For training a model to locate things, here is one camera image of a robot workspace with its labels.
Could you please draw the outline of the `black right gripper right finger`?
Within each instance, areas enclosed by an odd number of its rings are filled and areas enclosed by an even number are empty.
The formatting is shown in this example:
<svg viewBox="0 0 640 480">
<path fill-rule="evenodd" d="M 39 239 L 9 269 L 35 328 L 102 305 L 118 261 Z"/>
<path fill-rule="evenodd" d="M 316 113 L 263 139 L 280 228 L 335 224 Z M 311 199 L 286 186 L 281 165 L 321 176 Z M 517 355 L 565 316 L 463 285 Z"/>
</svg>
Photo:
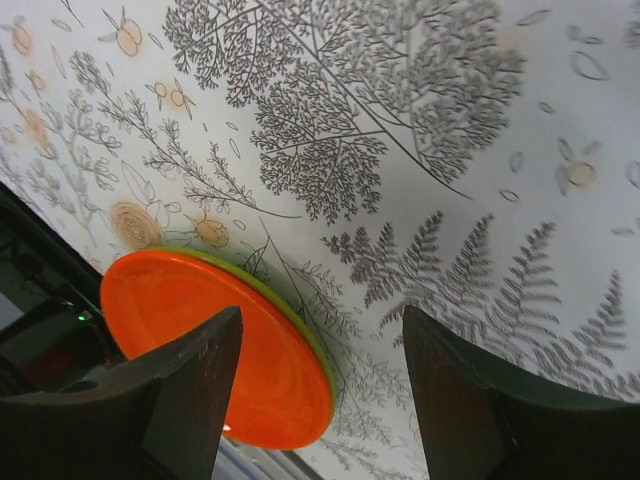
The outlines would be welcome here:
<svg viewBox="0 0 640 480">
<path fill-rule="evenodd" d="M 536 376 L 416 307 L 402 323 L 430 478 L 638 478 L 638 405 Z"/>
</svg>

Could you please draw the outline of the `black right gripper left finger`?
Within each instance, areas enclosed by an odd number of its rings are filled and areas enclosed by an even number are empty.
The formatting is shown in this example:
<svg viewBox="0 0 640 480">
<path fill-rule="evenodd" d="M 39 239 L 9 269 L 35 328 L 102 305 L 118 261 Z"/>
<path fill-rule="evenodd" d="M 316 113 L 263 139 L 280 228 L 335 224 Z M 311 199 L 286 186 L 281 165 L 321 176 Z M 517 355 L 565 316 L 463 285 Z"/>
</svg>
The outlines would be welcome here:
<svg viewBox="0 0 640 480">
<path fill-rule="evenodd" d="M 211 478 L 242 334 L 228 307 L 61 392 L 2 398 L 2 478 Z"/>
</svg>

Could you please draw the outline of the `orange plate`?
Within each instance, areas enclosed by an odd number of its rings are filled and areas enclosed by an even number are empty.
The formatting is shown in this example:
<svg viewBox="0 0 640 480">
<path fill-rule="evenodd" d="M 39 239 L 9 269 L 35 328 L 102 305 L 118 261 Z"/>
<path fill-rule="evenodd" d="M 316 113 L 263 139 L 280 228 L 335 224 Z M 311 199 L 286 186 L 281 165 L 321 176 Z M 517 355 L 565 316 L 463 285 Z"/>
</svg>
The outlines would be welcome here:
<svg viewBox="0 0 640 480">
<path fill-rule="evenodd" d="M 324 349 L 244 270 L 185 247 L 135 252 L 107 269 L 100 304 L 124 356 L 169 362 L 171 393 L 216 435 L 296 450 L 329 427 L 336 387 Z"/>
</svg>

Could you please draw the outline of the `lime green plate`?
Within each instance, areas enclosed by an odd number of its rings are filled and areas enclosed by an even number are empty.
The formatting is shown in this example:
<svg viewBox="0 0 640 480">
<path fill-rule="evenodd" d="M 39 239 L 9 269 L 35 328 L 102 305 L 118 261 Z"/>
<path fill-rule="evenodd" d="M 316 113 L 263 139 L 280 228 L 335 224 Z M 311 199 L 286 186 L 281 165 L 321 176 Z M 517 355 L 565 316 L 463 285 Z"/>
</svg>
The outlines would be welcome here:
<svg viewBox="0 0 640 480">
<path fill-rule="evenodd" d="M 255 275 L 250 274 L 240 267 L 235 266 L 230 262 L 218 258 L 210 253 L 201 252 L 195 249 L 181 246 L 151 247 L 150 251 L 166 251 L 176 255 L 185 255 L 213 265 L 236 277 L 245 284 L 251 286 L 260 295 L 262 295 L 271 304 L 273 304 L 281 313 L 283 313 L 296 326 L 301 336 L 306 340 L 310 348 L 313 350 L 318 362 L 321 364 L 324 370 L 328 386 L 331 391 L 330 398 L 332 403 L 330 418 L 333 418 L 336 409 L 337 389 L 331 365 L 326 355 L 327 351 L 320 345 L 311 329 L 303 321 L 301 315 L 293 310 L 289 302 L 287 302 L 281 295 L 279 295 L 267 284 L 259 280 Z"/>
</svg>

